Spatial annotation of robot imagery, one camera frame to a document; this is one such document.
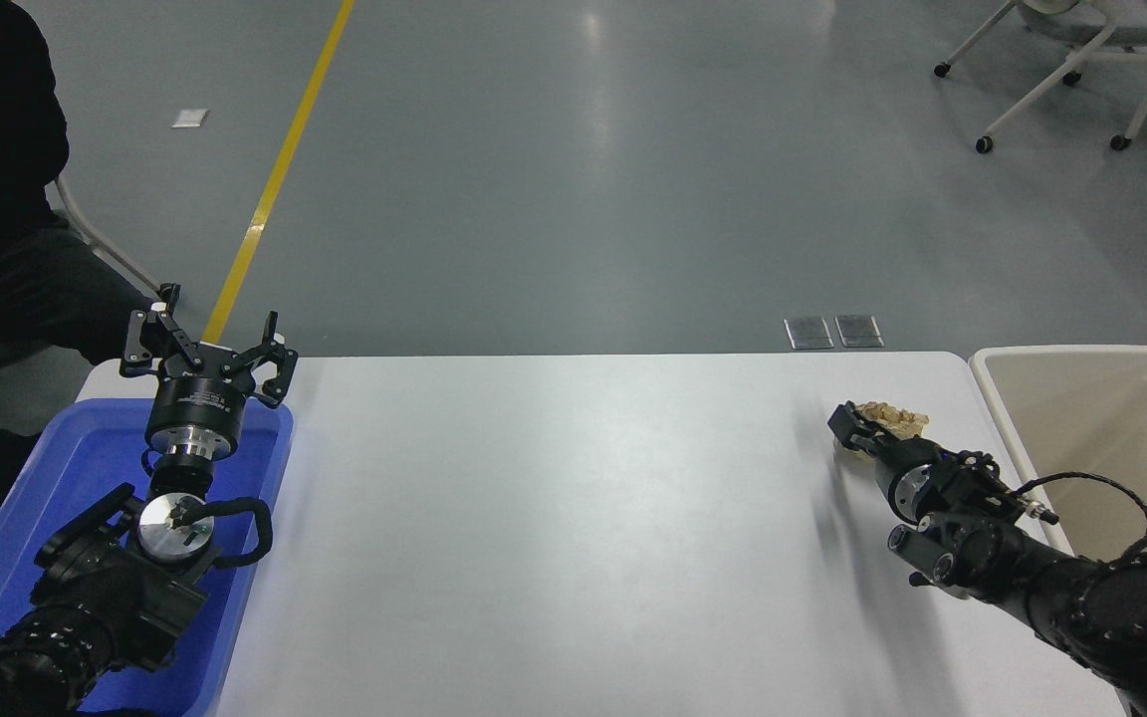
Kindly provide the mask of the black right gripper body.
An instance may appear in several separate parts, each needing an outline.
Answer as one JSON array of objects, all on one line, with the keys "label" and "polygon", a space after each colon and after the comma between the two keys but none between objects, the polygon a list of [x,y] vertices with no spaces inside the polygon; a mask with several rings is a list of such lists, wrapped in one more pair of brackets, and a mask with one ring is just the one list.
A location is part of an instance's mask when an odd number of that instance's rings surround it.
[{"label": "black right gripper body", "polygon": [[896,499],[898,491],[914,494],[924,471],[933,466],[933,441],[910,437],[906,441],[879,443],[873,453],[875,481],[887,499]]}]

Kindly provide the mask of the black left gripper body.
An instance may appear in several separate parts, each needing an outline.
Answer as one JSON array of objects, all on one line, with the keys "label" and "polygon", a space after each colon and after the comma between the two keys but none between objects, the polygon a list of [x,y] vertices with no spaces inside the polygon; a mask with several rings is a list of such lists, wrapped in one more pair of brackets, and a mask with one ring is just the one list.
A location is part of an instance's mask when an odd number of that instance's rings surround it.
[{"label": "black left gripper body", "polygon": [[194,426],[237,439],[247,399],[255,391],[251,368],[226,346],[198,344],[203,359],[194,366],[184,354],[159,365],[159,385],[147,419],[147,437],[162,439],[171,428]]}]

